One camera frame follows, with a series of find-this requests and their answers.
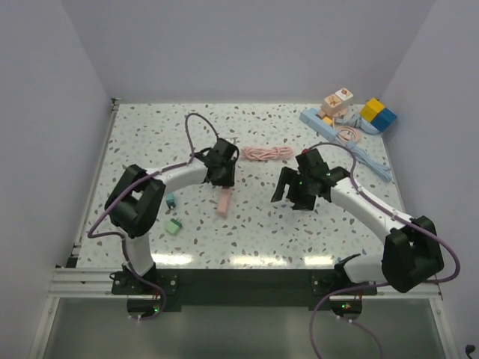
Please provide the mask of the teal plug adapter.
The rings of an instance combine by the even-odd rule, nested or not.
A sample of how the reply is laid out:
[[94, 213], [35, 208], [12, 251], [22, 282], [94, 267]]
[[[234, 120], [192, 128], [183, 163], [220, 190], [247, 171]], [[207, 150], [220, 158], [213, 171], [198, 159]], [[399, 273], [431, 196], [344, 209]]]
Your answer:
[[172, 193], [166, 195], [165, 202], [169, 209], [174, 209], [176, 207], [176, 202]]

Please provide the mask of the green plug adapter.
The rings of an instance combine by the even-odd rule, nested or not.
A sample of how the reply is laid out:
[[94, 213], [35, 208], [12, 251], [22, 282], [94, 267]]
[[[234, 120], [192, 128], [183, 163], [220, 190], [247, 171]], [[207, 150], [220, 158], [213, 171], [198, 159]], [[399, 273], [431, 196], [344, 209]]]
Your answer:
[[181, 221], [179, 221], [176, 218], [171, 218], [165, 224], [165, 232], [172, 236], [176, 236], [182, 229], [183, 229], [183, 225]]

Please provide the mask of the blue power strip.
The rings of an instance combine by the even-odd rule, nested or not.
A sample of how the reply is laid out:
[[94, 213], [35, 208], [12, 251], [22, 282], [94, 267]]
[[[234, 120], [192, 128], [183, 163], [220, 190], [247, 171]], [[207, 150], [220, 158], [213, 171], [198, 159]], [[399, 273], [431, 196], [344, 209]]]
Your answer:
[[299, 119], [307, 126], [318, 132], [323, 138], [328, 141], [335, 141], [338, 138], [338, 131], [327, 124], [323, 119], [317, 115], [319, 111], [315, 108], [305, 109], [299, 115]]

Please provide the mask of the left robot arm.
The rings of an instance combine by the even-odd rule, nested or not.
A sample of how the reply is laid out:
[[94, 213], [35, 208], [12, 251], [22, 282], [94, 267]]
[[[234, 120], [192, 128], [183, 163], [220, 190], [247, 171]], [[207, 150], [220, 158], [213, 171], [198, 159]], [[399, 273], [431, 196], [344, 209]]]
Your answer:
[[236, 145], [219, 138], [212, 147], [194, 153], [187, 162], [165, 168], [144, 169], [138, 165], [126, 168], [106, 201], [105, 211], [120, 230], [125, 266], [131, 272], [128, 283], [136, 292], [147, 293], [155, 284], [149, 232], [163, 197], [203, 183], [233, 186], [239, 154]]

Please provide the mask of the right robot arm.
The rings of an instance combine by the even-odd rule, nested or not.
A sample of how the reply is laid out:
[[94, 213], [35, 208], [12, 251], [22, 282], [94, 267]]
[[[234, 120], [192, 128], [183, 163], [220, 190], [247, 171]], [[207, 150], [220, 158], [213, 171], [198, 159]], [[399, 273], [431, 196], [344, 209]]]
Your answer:
[[316, 149], [296, 156], [298, 167], [281, 169], [272, 201], [287, 198], [294, 210], [311, 211], [322, 198], [346, 210], [382, 243], [382, 254], [353, 254], [335, 265], [332, 288], [349, 294], [359, 284], [388, 283], [408, 292], [444, 268], [434, 223], [413, 218], [366, 191], [342, 167], [330, 168]]

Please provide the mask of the pink power strip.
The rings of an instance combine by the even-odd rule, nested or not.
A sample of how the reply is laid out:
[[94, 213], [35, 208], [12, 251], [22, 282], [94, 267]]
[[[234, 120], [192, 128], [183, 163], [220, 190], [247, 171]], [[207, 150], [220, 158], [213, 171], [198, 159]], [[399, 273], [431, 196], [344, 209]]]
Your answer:
[[231, 200], [231, 192], [232, 192], [231, 187], [222, 187], [220, 191], [216, 213], [222, 218], [226, 218], [228, 216], [229, 203]]

